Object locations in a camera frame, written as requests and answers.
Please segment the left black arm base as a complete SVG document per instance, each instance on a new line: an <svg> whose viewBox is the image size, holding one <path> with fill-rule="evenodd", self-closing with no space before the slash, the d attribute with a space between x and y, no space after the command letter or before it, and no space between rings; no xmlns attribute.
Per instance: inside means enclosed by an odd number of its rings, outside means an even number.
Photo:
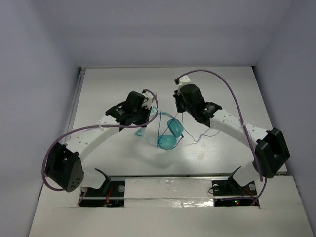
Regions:
<svg viewBox="0 0 316 237"><path fill-rule="evenodd" d="M105 189L87 188L79 195L79 207L124 207L125 180L111 180Z"/></svg>

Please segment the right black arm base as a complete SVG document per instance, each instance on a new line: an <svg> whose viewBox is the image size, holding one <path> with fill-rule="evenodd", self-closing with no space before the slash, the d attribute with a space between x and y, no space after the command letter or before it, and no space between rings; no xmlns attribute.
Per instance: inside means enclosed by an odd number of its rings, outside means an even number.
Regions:
<svg viewBox="0 0 316 237"><path fill-rule="evenodd" d="M212 180L208 192L214 197L215 207L259 206L254 181L236 189L229 186L228 180Z"/></svg>

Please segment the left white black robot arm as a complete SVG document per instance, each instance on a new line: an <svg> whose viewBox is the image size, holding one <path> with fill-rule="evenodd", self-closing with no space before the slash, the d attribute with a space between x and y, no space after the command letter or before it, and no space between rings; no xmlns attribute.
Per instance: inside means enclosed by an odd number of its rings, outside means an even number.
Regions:
<svg viewBox="0 0 316 237"><path fill-rule="evenodd" d="M72 192L78 187L92 188L99 195L109 191L110 178L99 168L84 169L83 162L110 137L125 128L143 128L150 117L156 95L148 89L132 91L125 101L106 110L91 126L75 129L57 138L44 156L42 179L54 191Z"/></svg>

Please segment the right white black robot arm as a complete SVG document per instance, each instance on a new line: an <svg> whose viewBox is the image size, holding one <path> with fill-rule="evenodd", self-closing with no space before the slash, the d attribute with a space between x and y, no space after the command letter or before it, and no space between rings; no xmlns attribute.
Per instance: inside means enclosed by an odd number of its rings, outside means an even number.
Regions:
<svg viewBox="0 0 316 237"><path fill-rule="evenodd" d="M178 112L189 113L196 122L229 135L254 152L253 162L231 174L228 188L233 194L241 193L248 183L261 177L273 178L289 159L289 149L281 130L266 130L234 117L218 104L206 102L195 84L179 87L173 97Z"/></svg>

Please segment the teal cat-ear headphones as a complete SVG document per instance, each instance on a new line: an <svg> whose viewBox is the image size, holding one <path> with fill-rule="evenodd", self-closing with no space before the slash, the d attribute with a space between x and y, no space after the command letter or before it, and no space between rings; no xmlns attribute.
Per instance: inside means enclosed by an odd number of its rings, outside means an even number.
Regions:
<svg viewBox="0 0 316 237"><path fill-rule="evenodd" d="M157 115L158 118L158 132L156 139L151 139L146 134L146 129L144 127L139 128L134 135L144 138L149 144L155 147L168 151L173 150L184 138L182 122L180 122L176 116L152 106L149 118L152 119L154 115Z"/></svg>

